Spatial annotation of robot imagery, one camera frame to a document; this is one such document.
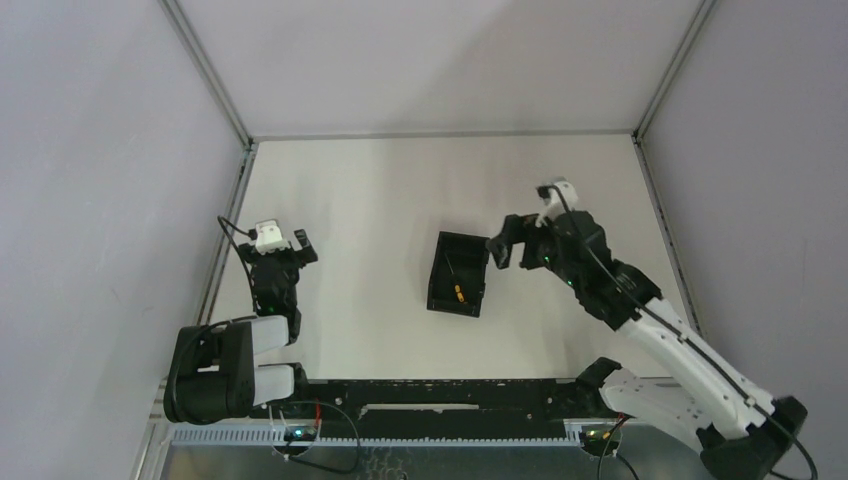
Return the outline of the yellow black screwdriver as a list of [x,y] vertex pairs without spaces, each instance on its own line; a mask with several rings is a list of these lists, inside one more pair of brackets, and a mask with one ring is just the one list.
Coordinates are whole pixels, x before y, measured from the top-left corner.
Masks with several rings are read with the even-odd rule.
[[452,289],[454,291],[454,295],[456,297],[456,300],[460,304],[467,305],[469,303],[469,300],[468,300],[468,296],[466,294],[464,279],[462,278],[462,276],[459,274],[459,272],[453,266],[451,256],[448,253],[446,253],[444,255],[444,257],[445,257],[446,265],[449,269],[450,281],[451,281]]

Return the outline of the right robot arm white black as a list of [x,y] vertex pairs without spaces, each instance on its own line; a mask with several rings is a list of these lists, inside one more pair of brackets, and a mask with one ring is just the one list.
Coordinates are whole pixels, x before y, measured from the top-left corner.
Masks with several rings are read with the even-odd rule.
[[600,357],[577,379],[584,412],[612,410],[648,423],[696,452],[716,479],[778,474],[775,467],[795,446],[806,407],[793,396],[771,395],[724,360],[653,281],[613,257],[591,214],[508,215],[486,248],[505,269],[516,244],[524,247],[522,268],[556,275],[589,315],[634,342],[675,383],[660,387]]

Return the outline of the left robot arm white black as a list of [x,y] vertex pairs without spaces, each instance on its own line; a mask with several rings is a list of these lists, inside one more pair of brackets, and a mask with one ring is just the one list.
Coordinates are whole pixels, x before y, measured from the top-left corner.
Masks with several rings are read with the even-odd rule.
[[256,226],[251,242],[237,246],[253,312],[179,331],[163,398],[169,421],[209,425],[246,417],[270,400],[290,417],[310,409],[313,392],[296,380],[294,366],[260,367],[255,360],[300,335],[297,284],[318,256],[305,230],[295,231],[294,239],[297,247],[268,222]]

